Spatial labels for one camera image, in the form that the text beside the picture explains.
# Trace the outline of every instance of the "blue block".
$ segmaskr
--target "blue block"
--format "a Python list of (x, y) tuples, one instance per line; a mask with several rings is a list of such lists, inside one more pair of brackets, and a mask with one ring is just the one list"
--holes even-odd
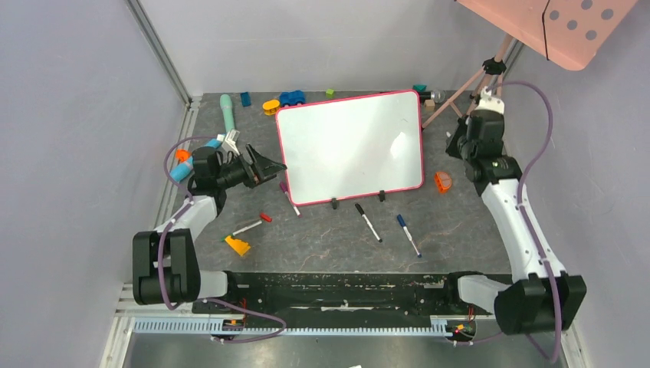
[(251, 106), (251, 95), (248, 92), (242, 92), (239, 96), (241, 97), (241, 105), (243, 107)]
[(307, 100), (304, 98), (302, 90), (295, 90), (293, 92), (282, 92), (280, 94), (280, 106), (296, 106), (305, 104)]

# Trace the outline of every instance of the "black marker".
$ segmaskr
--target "black marker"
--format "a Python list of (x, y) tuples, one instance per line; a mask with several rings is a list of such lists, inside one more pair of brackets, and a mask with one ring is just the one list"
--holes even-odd
[(363, 219), (366, 220), (366, 224), (368, 224), (368, 227), (375, 235), (375, 238), (377, 238), (377, 241), (381, 243), (382, 239), (379, 237), (379, 234), (377, 234), (377, 232), (375, 231), (373, 224), (370, 223), (370, 220), (368, 219), (368, 216), (366, 216), (366, 213), (361, 208), (361, 205), (359, 203), (355, 203), (354, 206), (356, 207), (356, 210), (359, 211), (359, 213), (361, 214), (361, 217), (363, 217)]

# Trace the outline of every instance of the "blue marker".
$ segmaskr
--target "blue marker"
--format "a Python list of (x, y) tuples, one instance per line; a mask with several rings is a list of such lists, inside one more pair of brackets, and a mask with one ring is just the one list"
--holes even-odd
[(411, 236), (411, 233), (409, 230), (406, 228), (406, 222), (404, 222), (404, 218), (402, 215), (397, 215), (397, 222), (399, 222), (399, 225), (402, 226), (404, 229), (404, 232), (406, 233), (406, 238), (409, 238), (409, 242), (411, 242), (411, 245), (413, 245), (413, 248), (415, 249), (415, 253), (418, 254), (418, 258), (422, 258), (422, 253), (418, 250), (418, 247), (415, 246), (415, 243), (413, 242), (413, 237)]
[[(223, 139), (224, 139), (223, 134), (219, 134), (217, 138), (210, 140), (205, 144), (205, 146), (212, 147), (212, 148), (219, 148), (223, 142)], [(186, 161), (183, 161), (177, 167), (173, 168), (169, 174), (172, 176), (172, 178), (175, 181), (180, 182), (192, 172), (192, 170), (194, 169), (193, 163), (194, 163), (194, 158), (190, 156)]]

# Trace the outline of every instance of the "pink panel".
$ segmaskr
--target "pink panel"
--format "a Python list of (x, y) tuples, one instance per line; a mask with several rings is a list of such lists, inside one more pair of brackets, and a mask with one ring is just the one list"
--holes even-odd
[[(545, 0), (458, 0), (530, 48), (546, 55)], [(549, 59), (582, 70), (637, 0), (551, 0), (545, 15)]]

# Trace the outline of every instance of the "whiteboard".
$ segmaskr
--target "whiteboard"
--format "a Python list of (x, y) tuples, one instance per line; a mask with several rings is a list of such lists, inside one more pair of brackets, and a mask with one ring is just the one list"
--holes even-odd
[(424, 182), (420, 103), (413, 90), (285, 107), (276, 121), (295, 205)]

